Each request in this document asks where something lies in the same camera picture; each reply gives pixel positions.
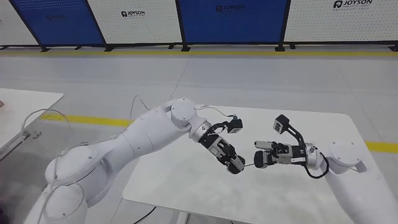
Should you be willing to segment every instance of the white partition panel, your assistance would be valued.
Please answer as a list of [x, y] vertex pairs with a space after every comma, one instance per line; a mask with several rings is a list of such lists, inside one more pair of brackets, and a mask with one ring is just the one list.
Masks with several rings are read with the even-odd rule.
[[8, 0], [0, 0], [0, 45], [37, 45]]
[[285, 41], [398, 40], [398, 0], [292, 0]]
[[108, 44], [181, 42], [175, 0], [88, 0]]

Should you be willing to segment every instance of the blue partition panel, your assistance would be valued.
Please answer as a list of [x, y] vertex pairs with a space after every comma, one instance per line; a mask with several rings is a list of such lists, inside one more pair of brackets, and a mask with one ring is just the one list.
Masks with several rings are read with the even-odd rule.
[[278, 42], [286, 0], [180, 0], [187, 42]]
[[84, 0], [13, 0], [44, 45], [102, 44]]

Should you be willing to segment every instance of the table leg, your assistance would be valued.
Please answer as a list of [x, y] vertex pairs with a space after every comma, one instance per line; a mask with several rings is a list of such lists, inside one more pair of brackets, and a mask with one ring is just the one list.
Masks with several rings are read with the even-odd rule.
[[177, 224], [187, 224], [188, 222], [189, 213], [187, 212], [180, 212], [180, 215], [177, 219]]

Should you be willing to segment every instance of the white tabletop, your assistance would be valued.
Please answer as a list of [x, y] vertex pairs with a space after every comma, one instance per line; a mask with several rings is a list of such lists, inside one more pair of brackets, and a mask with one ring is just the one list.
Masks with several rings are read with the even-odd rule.
[[[217, 106], [226, 114], [236, 113], [243, 121], [237, 134], [222, 136], [246, 164], [257, 151], [254, 141], [297, 144], [287, 133], [272, 126], [284, 114], [290, 124], [320, 150], [333, 141], [354, 142], [374, 162], [351, 118], [344, 114], [265, 110]], [[211, 123], [226, 118], [215, 110], [198, 112]], [[174, 208], [247, 223], [345, 224], [353, 222], [338, 205], [325, 179], [311, 179], [301, 166], [254, 166], [232, 175], [201, 144], [188, 135], [161, 151], [140, 158], [123, 192], [126, 200]]]
[[[51, 108], [62, 97], [63, 93], [0, 88], [0, 100], [4, 103], [4, 106], [0, 108], [0, 157], [10, 151], [8, 146], [16, 140], [21, 132], [22, 122], [31, 112]], [[40, 114], [42, 113], [32, 115], [27, 120], [26, 126]]]

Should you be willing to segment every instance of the joyson logo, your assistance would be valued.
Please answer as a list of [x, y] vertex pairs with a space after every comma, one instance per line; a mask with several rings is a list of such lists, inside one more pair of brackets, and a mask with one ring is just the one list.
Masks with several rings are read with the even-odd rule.
[[122, 11], [123, 18], [144, 17], [145, 11]]
[[244, 4], [227, 5], [227, 6], [216, 6], [216, 12], [242, 11], [245, 8], [246, 8], [246, 6]]
[[54, 21], [54, 20], [66, 20], [67, 17], [66, 16], [60, 16], [60, 15], [56, 15], [56, 16], [46, 16], [48, 21]]
[[364, 9], [368, 8], [372, 4], [373, 0], [346, 0], [344, 3], [342, 0], [335, 1], [333, 8], [345, 8], [345, 9]]

